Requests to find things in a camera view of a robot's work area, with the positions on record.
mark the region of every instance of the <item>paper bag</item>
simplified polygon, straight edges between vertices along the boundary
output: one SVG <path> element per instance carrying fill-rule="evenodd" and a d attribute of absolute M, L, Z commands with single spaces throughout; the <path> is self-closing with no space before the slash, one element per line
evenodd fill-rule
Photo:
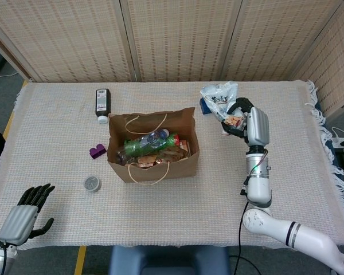
<path fill-rule="evenodd" d="M 199 144 L 195 132 L 194 120 L 195 108 L 186 108 L 175 112 L 157 112 L 150 114 L 132 113 L 125 115 L 109 115 L 110 144 L 107 158 L 112 169 L 124 182 L 158 181 L 173 178 L 185 178 L 196 174 L 199 158 Z M 130 132 L 145 133 L 153 131 L 166 117 L 158 129 L 167 129 L 170 133 L 176 132 L 180 139 L 186 139 L 190 143 L 191 157 L 170 164 L 161 163 L 150 168 L 135 166 L 122 166 L 117 163 L 117 151 L 126 139 L 136 139 L 142 135 Z"/>

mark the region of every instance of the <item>table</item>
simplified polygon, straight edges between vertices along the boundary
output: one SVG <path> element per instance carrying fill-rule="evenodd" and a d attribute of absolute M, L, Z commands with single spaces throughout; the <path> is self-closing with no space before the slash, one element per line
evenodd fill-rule
<path fill-rule="evenodd" d="M 44 180 L 56 182 L 57 189 L 37 223 L 40 226 L 49 217 L 55 217 L 55 223 L 51 234 L 29 241 L 23 249 L 47 245 L 237 245 L 245 202 L 239 192 L 247 147 L 235 137 L 220 136 L 214 116 L 200 113 L 199 90 L 207 84 L 28 84 L 15 110 L 14 132 L 3 153 L 5 162 L 0 163 L 0 224 L 19 192 Z M 123 183 L 105 159 L 88 159 L 87 150 L 99 142 L 107 144 L 109 137 L 108 129 L 98 125 L 94 115 L 93 96 L 99 88 L 110 89 L 115 113 L 196 107 L 201 148 L 197 176 L 145 188 Z M 310 101 L 307 84 L 240 82 L 239 95 L 265 110 L 271 122 L 268 149 L 275 217 L 307 224 L 336 243 L 344 243 L 341 201 L 334 196 L 337 190 L 319 142 L 318 125 L 304 106 Z M 90 173 L 100 174 L 107 183 L 93 196 L 81 188 Z M 281 247 L 273 239 L 247 231 L 242 243 Z"/>

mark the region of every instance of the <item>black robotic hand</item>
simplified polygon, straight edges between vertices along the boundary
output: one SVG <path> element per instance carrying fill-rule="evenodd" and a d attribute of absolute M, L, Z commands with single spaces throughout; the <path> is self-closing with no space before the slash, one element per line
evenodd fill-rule
<path fill-rule="evenodd" d="M 236 103 L 234 103 L 228 110 L 227 114 L 232 114 L 237 108 L 240 108 L 241 111 L 247 115 L 247 113 L 250 113 L 251 109 L 253 108 L 253 104 L 245 97 L 239 97 L 236 99 Z M 235 135 L 240 138 L 245 139 L 245 142 L 248 143 L 247 141 L 247 133 L 245 131 L 247 130 L 247 126 L 245 125 L 242 130 L 238 130 L 233 126 L 227 125 L 224 122 L 222 122 L 222 127 L 225 132 L 229 133 L 230 135 Z"/>
<path fill-rule="evenodd" d="M 51 228 L 53 218 L 49 219 L 43 228 L 33 230 L 38 213 L 54 188 L 54 186 L 46 184 L 31 187 L 24 192 L 18 205 L 12 208 L 0 230 L 2 243 L 20 246 L 28 239 L 45 234 Z"/>

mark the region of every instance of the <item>woven panel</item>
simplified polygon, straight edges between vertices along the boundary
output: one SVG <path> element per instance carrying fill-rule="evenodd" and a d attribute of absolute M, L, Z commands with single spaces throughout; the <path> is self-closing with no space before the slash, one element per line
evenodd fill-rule
<path fill-rule="evenodd" d="M 128 0 L 142 81 L 214 79 L 235 1 Z"/>
<path fill-rule="evenodd" d="M 326 115 L 344 105 L 344 7 L 318 39 L 295 79 L 311 79 Z"/>
<path fill-rule="evenodd" d="M 38 82 L 131 80 L 112 1 L 0 0 L 0 28 Z"/>
<path fill-rule="evenodd" d="M 337 3 L 338 0 L 249 0 L 240 12 L 223 78 L 285 80 Z"/>

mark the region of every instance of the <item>power strip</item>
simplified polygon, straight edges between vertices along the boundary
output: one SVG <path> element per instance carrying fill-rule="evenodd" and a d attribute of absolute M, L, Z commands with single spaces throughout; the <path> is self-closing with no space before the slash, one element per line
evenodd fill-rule
<path fill-rule="evenodd" d="M 335 149 L 344 149 L 344 146 L 340 145 L 344 142 L 344 137 L 332 137 L 331 140 L 333 141 L 333 147 Z"/>

